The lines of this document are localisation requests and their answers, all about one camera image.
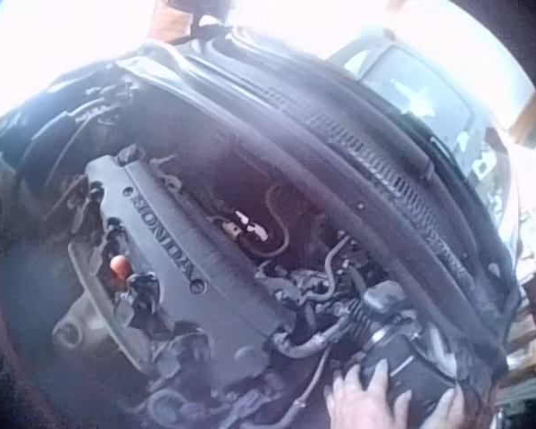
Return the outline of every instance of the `person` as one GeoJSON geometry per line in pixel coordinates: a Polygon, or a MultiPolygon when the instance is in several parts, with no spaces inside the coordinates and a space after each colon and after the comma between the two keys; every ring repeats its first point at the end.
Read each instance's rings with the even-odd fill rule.
{"type": "MultiPolygon", "coordinates": [[[[376,367],[365,390],[359,381],[360,366],[353,366],[345,378],[336,374],[333,385],[324,390],[331,429],[406,429],[409,402],[413,393],[399,396],[389,410],[387,360],[376,367]]],[[[458,429],[464,421],[465,396],[460,386],[445,392],[421,429],[458,429]]]]}

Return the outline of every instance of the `pipe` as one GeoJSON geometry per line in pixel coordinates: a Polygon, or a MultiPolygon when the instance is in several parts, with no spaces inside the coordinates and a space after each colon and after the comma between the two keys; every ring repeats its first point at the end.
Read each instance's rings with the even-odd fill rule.
{"type": "Polygon", "coordinates": [[[350,237],[346,235],[343,239],[339,241],[338,244],[336,244],[335,248],[330,250],[328,255],[325,257],[323,268],[324,268],[326,275],[328,276],[328,282],[330,284],[328,289],[324,293],[316,293],[316,292],[308,291],[306,294],[306,299],[311,299],[313,301],[318,301],[318,302],[324,302],[324,301],[331,299],[331,297],[333,297],[333,294],[336,292],[336,279],[335,279],[335,276],[333,275],[333,270],[331,269],[331,261],[339,253],[341,248],[343,248],[346,244],[348,244],[349,240],[350,240],[350,237]]]}
{"type": "Polygon", "coordinates": [[[300,396],[298,396],[294,400],[294,402],[292,402],[292,405],[288,408],[286,414],[284,414],[284,416],[282,416],[282,418],[278,422],[273,423],[271,425],[256,425],[251,422],[242,422],[242,424],[240,425],[240,429],[286,429],[287,427],[290,427],[299,412],[306,407],[306,402],[308,398],[314,391],[316,384],[322,378],[323,369],[328,360],[328,356],[330,355],[330,351],[331,347],[328,347],[323,352],[322,357],[320,357],[320,362],[315,368],[312,380],[307,385],[304,392],[300,396]]]}
{"type": "Polygon", "coordinates": [[[272,257],[277,257],[281,255],[289,246],[289,230],[288,227],[284,224],[280,216],[276,213],[274,210],[274,207],[272,205],[271,199],[273,192],[278,188],[279,185],[272,185],[267,191],[266,196],[264,198],[264,203],[266,204],[266,208],[268,208],[268,213],[272,216],[272,218],[276,221],[278,226],[281,229],[282,235],[283,235],[283,242],[281,246],[272,252],[263,252],[260,250],[255,249],[246,239],[242,239],[242,245],[246,250],[248,250],[251,254],[253,254],[255,257],[261,257],[264,259],[270,259],[272,257]]]}
{"type": "Polygon", "coordinates": [[[287,356],[288,358],[308,358],[341,338],[347,331],[350,322],[351,315],[344,314],[339,318],[338,322],[329,327],[326,331],[314,334],[314,336],[304,344],[296,345],[292,343],[288,338],[288,334],[285,332],[275,334],[272,338],[272,344],[282,355],[287,356]]]}

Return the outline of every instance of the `person's arm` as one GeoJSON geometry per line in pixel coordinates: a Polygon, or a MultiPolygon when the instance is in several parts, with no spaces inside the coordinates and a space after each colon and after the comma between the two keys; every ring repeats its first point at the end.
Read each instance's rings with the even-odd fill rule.
{"type": "Polygon", "coordinates": [[[188,35],[193,16],[175,9],[166,0],[155,0],[155,10],[148,36],[163,42],[172,42],[188,35]]]}

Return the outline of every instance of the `finger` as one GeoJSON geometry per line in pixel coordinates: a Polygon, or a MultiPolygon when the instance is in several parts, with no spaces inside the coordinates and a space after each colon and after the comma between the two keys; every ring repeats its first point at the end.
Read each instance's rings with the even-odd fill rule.
{"type": "Polygon", "coordinates": [[[361,366],[355,365],[352,366],[351,369],[348,371],[346,375],[346,380],[344,382],[346,388],[358,391],[362,391],[364,389],[361,385],[361,382],[359,381],[360,369],[361,366]]]}
{"type": "Polygon", "coordinates": [[[330,386],[323,388],[323,397],[325,398],[325,406],[328,409],[328,414],[332,416],[336,409],[336,401],[333,398],[333,391],[330,386]]]}
{"type": "Polygon", "coordinates": [[[449,389],[440,397],[437,407],[432,414],[425,420],[421,429],[440,429],[447,427],[447,417],[450,406],[455,398],[455,389],[449,389]]]}
{"type": "Polygon", "coordinates": [[[465,395],[461,386],[455,388],[455,398],[448,411],[448,429],[457,429],[465,418],[465,395]]]}
{"type": "Polygon", "coordinates": [[[333,373],[332,389],[335,400],[337,402],[341,402],[341,398],[343,397],[343,377],[341,376],[340,371],[336,371],[333,373]]]}
{"type": "Polygon", "coordinates": [[[375,372],[373,373],[372,380],[369,382],[367,391],[378,397],[385,397],[387,393],[387,384],[389,382],[389,365],[387,359],[383,359],[375,367],[375,372]]]}
{"type": "Polygon", "coordinates": [[[411,402],[411,391],[406,391],[397,398],[393,405],[393,417],[395,418],[395,429],[407,428],[407,417],[409,415],[409,403],[411,402]]]}

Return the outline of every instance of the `fingernail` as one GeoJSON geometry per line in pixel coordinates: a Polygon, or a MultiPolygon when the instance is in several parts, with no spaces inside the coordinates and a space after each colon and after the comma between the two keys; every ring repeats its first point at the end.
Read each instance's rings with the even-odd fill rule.
{"type": "Polygon", "coordinates": [[[455,396],[455,389],[449,389],[447,390],[441,399],[445,399],[445,400],[452,400],[452,398],[455,396]]]}
{"type": "Polygon", "coordinates": [[[377,364],[377,369],[380,369],[381,371],[387,371],[389,369],[389,363],[387,362],[387,359],[380,360],[379,364],[377,364]]]}

